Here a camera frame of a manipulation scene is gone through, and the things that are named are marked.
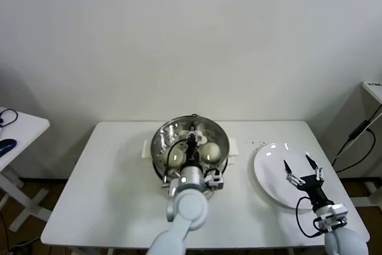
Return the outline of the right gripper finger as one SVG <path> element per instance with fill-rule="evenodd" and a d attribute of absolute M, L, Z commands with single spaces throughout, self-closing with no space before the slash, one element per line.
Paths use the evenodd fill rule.
<path fill-rule="evenodd" d="M 314 161 L 308 154 L 305 154 L 305 156 L 306 156 L 308 163 L 310 164 L 311 168 L 315 172 L 316 180 L 323 180 L 324 179 L 323 169 L 321 167 L 319 167 L 317 165 L 316 161 Z"/>
<path fill-rule="evenodd" d="M 292 170 L 290 168 L 290 166 L 288 165 L 288 163 L 284 160 L 284 167 L 285 167 L 285 172 L 286 172 L 286 179 L 287 181 L 292 184 L 293 186 L 302 186 L 304 185 L 304 180 L 302 180 L 301 178 L 295 176 L 293 173 L 292 173 Z"/>

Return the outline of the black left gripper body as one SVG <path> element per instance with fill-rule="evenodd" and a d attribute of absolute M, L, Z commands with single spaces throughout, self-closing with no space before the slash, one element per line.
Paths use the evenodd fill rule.
<path fill-rule="evenodd" d="M 196 142 L 187 142 L 186 166 L 200 166 L 198 146 Z"/>

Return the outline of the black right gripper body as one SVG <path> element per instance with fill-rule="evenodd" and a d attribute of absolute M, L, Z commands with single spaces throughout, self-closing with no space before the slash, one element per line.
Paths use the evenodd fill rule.
<path fill-rule="evenodd" d="M 317 179 L 315 175 L 304 176 L 301 178 L 302 185 L 298 185 L 298 190 L 308 194 L 312 207 L 324 207 L 331 205 L 332 201 L 328 199 L 322 190 L 323 179 Z"/>

